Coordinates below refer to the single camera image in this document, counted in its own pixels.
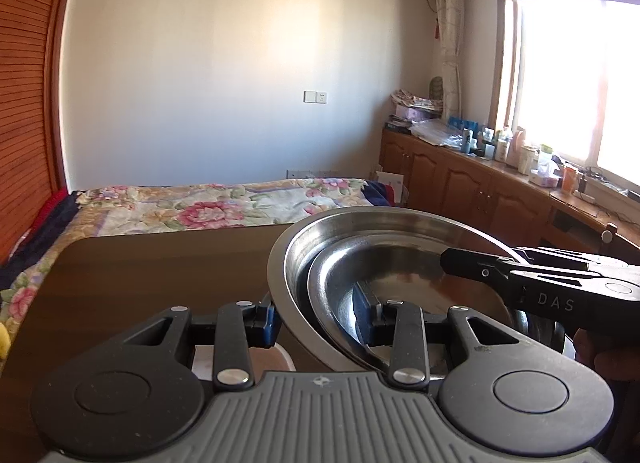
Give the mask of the right hand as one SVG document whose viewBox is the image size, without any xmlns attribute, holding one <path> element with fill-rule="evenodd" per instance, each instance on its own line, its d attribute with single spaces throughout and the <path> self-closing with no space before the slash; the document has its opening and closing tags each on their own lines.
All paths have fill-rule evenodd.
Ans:
<svg viewBox="0 0 640 463">
<path fill-rule="evenodd" d="M 578 329 L 574 335 L 574 348 L 576 360 L 604 379 L 615 382 L 638 382 L 640 379 L 638 347 L 599 348 L 587 331 Z"/>
</svg>

